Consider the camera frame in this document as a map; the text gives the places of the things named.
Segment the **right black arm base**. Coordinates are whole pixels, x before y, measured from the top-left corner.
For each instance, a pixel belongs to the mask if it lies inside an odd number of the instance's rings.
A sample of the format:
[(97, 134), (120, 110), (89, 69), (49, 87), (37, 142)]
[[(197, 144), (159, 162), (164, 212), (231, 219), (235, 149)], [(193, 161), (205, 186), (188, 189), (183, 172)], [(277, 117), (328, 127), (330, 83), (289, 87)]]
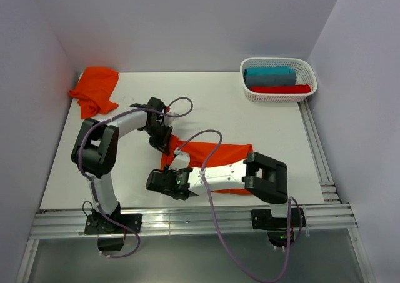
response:
[[(286, 247), (288, 238), (288, 222), (285, 217), (273, 217), (270, 209), (251, 210), (252, 228), (255, 230), (264, 230), (267, 232), (269, 242), (276, 247)], [(306, 217), (303, 209), (291, 208), (290, 244), (295, 239), (295, 230), (307, 226)]]

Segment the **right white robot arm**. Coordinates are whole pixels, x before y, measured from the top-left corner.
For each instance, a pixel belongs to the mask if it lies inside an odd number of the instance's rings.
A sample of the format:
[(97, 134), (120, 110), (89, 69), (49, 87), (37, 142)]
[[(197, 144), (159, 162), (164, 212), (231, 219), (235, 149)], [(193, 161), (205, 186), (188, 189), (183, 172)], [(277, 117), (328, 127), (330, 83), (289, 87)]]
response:
[(285, 226), (292, 219), (285, 163), (258, 152), (250, 152), (237, 162), (204, 169), (189, 167), (189, 160), (184, 152), (170, 166), (151, 171), (146, 189), (184, 201), (207, 190), (245, 190), (269, 204), (271, 221), (276, 226)]

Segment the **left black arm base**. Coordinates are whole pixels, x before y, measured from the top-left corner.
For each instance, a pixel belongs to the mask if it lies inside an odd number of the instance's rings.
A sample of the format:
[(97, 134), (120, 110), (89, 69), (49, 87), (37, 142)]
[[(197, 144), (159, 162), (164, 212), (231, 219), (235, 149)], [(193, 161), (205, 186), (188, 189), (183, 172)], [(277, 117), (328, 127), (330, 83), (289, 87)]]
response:
[(137, 237), (141, 231), (143, 215), (122, 214), (120, 204), (106, 217), (96, 211), (89, 201), (83, 203), (82, 211), (86, 216), (84, 235), (97, 236), (97, 248), (102, 253), (118, 256), (116, 252), (123, 248), (127, 235), (134, 234)]

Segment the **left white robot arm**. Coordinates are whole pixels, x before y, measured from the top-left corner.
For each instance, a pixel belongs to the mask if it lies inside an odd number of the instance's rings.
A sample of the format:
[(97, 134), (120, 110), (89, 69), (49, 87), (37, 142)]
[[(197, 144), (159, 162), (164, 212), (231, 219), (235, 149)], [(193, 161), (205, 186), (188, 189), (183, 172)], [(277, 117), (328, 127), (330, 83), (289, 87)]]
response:
[(116, 163), (119, 139), (132, 131), (144, 131), (149, 144), (163, 154), (169, 154), (172, 125), (167, 123), (169, 107), (151, 97), (147, 104), (132, 104), (128, 111), (103, 121), (85, 119), (81, 125), (71, 160), (89, 181), (94, 210), (103, 213), (99, 225), (106, 232), (116, 232), (122, 217), (115, 213), (117, 200), (111, 171)]

